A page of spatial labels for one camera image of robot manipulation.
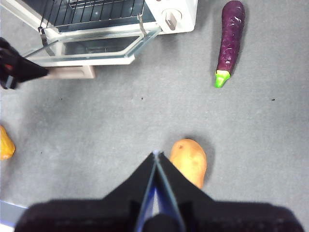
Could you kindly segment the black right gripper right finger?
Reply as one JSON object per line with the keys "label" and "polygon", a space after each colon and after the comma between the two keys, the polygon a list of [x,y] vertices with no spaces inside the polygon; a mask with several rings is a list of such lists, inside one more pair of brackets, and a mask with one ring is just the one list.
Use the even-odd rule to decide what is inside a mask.
{"label": "black right gripper right finger", "polygon": [[187,232],[302,232],[293,212],[269,203],[216,201],[187,180],[160,152],[157,167],[176,218]]}

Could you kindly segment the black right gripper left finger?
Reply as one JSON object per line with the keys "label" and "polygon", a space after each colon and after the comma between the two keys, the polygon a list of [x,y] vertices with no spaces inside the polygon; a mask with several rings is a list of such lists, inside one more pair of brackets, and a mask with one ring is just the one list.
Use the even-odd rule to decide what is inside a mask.
{"label": "black right gripper left finger", "polygon": [[16,232],[131,232],[149,189],[151,153],[122,184],[100,199],[62,199],[37,203],[18,220]]}

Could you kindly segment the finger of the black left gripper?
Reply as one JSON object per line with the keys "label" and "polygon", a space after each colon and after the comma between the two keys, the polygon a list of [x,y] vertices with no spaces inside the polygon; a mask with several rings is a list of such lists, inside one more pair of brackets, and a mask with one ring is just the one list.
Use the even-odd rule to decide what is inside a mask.
{"label": "finger of the black left gripper", "polygon": [[19,56],[14,67],[16,82],[23,83],[48,75],[48,70],[24,57]]}

